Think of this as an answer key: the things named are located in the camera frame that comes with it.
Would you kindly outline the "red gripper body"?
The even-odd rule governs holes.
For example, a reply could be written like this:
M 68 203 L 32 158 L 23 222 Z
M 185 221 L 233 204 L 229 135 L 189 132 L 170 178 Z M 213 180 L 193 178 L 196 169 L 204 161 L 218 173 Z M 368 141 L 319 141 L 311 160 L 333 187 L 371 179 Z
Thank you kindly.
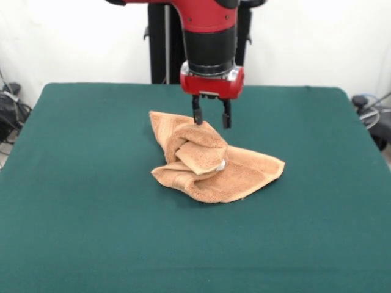
M 211 95 L 220 99 L 237 99 L 244 86 L 244 67 L 235 65 L 220 76 L 201 76 L 189 69 L 185 61 L 180 69 L 180 84 L 190 95 Z

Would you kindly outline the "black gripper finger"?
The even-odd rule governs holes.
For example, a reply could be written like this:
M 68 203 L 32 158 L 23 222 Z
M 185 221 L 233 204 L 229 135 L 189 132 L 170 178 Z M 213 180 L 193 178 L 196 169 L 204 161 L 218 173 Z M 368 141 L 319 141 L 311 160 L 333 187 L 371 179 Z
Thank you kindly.
M 231 102 L 229 99 L 222 99 L 224 106 L 224 112 L 222 114 L 222 124 L 224 129 L 230 129 L 232 127 L 231 118 Z
M 199 104 L 199 99 L 200 99 L 199 95 L 192 96 L 192 112 L 193 112 L 194 123 L 196 125 L 201 125 L 203 123 L 202 109 Z

